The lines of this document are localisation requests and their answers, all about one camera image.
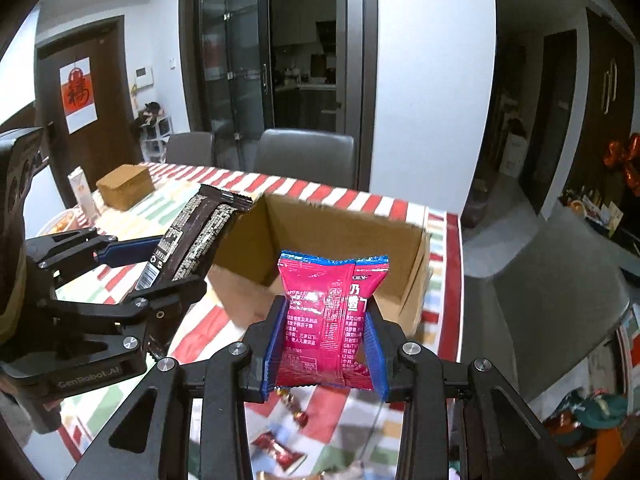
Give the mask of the pink snack packet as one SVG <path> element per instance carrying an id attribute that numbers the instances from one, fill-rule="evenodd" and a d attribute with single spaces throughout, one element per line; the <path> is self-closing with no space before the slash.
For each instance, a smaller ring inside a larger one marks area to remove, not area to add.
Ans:
<path id="1" fill-rule="evenodd" d="M 367 303 L 389 267 L 386 255 L 331 260 L 281 252 L 278 269 L 288 315 L 278 387 L 373 388 L 357 354 Z"/>

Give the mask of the dark brown snack packet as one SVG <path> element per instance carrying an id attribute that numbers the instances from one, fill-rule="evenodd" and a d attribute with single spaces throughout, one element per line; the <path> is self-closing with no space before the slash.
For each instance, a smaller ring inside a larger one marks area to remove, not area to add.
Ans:
<path id="1" fill-rule="evenodd" d="M 153 249 L 134 290 L 204 278 L 226 232 L 253 205 L 250 196 L 202 184 Z"/>

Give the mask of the white orange carton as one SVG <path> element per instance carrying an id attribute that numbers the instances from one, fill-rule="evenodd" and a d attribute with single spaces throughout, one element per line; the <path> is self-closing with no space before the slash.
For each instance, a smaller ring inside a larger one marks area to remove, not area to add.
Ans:
<path id="1" fill-rule="evenodd" d="M 68 176 L 68 182 L 77 200 L 78 206 L 85 215 L 86 220 L 93 226 L 99 219 L 100 212 L 93 199 L 90 186 L 84 170 L 81 166 L 76 167 Z"/>

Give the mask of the twisted wrapper candy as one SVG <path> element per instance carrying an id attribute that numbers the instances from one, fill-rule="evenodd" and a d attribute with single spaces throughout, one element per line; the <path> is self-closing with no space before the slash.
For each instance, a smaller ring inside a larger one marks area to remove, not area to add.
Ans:
<path id="1" fill-rule="evenodd" d="M 292 393 L 290 388 L 278 387 L 274 389 L 280 402 L 291 413 L 294 422 L 299 428 L 305 428 L 308 424 L 308 414 L 302 409 L 298 397 Z"/>

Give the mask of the small brown closed box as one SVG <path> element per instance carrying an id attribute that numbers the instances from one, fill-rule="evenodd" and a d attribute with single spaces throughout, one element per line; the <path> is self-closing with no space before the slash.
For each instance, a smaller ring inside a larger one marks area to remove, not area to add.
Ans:
<path id="1" fill-rule="evenodd" d="M 154 192 L 147 166 L 125 164 L 96 181 L 104 204 L 126 211 Z"/>

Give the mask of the colourful checked tablecloth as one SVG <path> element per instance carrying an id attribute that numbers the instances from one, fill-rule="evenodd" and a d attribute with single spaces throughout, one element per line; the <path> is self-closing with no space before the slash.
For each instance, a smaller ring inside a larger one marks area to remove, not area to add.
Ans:
<path id="1" fill-rule="evenodd" d="M 430 261 L 416 340 L 441 358 L 459 359 L 464 265 L 456 214 L 399 198 L 254 172 L 175 164 L 149 164 L 148 168 L 155 190 L 130 209 L 118 211 L 105 206 L 102 196 L 94 198 L 101 213 L 96 222 L 100 232 L 121 240 L 162 234 L 201 184 L 254 198 L 264 193 L 300 198 L 420 226 L 430 237 Z M 35 434 L 25 448 L 40 474 L 44 478 L 66 478 L 92 438 L 136 385 L 130 379 L 65 401 L 62 427 L 53 434 Z M 294 393 L 309 417 L 303 429 L 296 427 L 279 398 L 270 396 L 264 404 L 247 405 L 250 432 L 269 429 L 279 442 L 304 453 L 299 474 L 315 474 L 363 460 L 366 478 L 394 478 L 401 433 L 400 405 L 382 404 L 369 391 L 343 388 L 297 388 Z M 36 457 L 46 443 L 52 443 L 52 450 L 43 458 Z"/>

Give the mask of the red candy packet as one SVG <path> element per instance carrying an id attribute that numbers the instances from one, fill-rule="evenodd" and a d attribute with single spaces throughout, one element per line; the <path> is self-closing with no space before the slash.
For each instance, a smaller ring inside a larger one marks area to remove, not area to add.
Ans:
<path id="1" fill-rule="evenodd" d="M 306 454 L 294 451 L 281 443 L 270 430 L 255 436 L 250 444 L 271 457 L 284 472 L 293 472 L 307 457 Z"/>

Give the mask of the white shelf rack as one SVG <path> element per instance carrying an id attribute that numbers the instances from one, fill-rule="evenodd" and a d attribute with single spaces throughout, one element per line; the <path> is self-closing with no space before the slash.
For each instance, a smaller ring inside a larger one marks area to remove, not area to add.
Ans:
<path id="1" fill-rule="evenodd" d="M 146 103 L 134 118 L 131 132 L 139 141 L 145 162 L 164 162 L 169 138 L 172 135 L 171 118 L 155 101 Z"/>

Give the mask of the grey dining chair left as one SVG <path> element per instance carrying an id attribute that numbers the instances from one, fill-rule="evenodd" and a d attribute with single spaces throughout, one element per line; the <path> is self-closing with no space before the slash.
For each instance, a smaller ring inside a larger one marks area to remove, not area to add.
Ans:
<path id="1" fill-rule="evenodd" d="M 173 133 L 168 139 L 166 164 L 211 167 L 214 159 L 214 136 L 210 132 Z"/>

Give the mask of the red fu poster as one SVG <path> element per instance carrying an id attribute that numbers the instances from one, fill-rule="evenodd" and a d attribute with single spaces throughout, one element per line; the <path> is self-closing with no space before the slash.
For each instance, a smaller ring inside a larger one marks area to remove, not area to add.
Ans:
<path id="1" fill-rule="evenodd" d="M 62 66 L 58 76 L 67 131 L 74 134 L 98 120 L 90 58 Z"/>

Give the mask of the brown entrance door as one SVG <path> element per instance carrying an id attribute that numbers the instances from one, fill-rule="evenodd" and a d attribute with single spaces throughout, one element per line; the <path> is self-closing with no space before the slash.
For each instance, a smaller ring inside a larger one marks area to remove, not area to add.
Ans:
<path id="1" fill-rule="evenodd" d="M 38 120 L 46 127 L 49 166 L 65 206 L 76 204 L 68 176 L 96 181 L 142 161 L 128 88 L 122 16 L 85 24 L 36 43 Z"/>

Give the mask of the grey dining chair right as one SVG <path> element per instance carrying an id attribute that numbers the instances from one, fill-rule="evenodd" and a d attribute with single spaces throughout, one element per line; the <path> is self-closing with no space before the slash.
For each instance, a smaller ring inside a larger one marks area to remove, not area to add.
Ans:
<path id="1" fill-rule="evenodd" d="M 559 207 L 501 271 L 464 279 L 460 360 L 488 359 L 531 401 L 611 335 L 630 304 L 599 235 Z"/>

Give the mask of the glass sliding door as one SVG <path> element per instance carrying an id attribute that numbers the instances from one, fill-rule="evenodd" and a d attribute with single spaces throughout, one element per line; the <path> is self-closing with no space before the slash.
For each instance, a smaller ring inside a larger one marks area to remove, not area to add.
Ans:
<path id="1" fill-rule="evenodd" d="M 214 164 L 254 171 L 268 129 L 351 136 L 370 185 L 378 0 L 179 0 L 190 125 Z"/>

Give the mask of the red foil balloon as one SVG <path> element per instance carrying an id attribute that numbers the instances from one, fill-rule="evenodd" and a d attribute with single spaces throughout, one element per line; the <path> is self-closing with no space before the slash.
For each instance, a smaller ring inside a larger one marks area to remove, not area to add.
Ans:
<path id="1" fill-rule="evenodd" d="M 640 156 L 640 133 L 634 132 L 626 141 L 610 141 L 603 156 L 605 167 L 622 168 L 624 179 L 634 196 L 640 195 L 640 176 L 636 163 Z"/>

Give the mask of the wall intercom panel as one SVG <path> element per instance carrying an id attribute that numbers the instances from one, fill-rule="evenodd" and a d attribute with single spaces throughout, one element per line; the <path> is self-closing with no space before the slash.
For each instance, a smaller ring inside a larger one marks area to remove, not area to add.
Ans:
<path id="1" fill-rule="evenodd" d="M 151 66 L 142 66 L 134 72 L 134 80 L 138 89 L 152 87 L 154 84 L 153 71 Z"/>

